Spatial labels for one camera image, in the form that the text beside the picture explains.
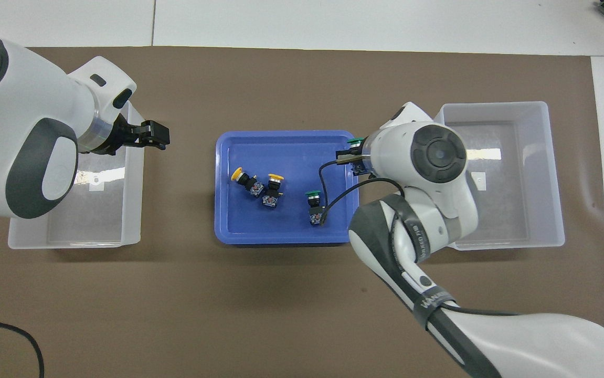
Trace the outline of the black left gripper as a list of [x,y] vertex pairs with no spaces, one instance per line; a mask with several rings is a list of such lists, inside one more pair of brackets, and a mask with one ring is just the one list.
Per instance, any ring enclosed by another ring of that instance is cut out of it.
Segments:
[[[143,128],[143,134],[137,131]],[[112,125],[111,132],[107,139],[97,148],[92,149],[91,153],[98,155],[116,155],[120,148],[131,146],[132,148],[157,148],[161,151],[170,144],[169,139],[160,139],[154,136],[169,136],[169,129],[153,120],[146,120],[142,123],[131,124],[123,115],[119,115]]]

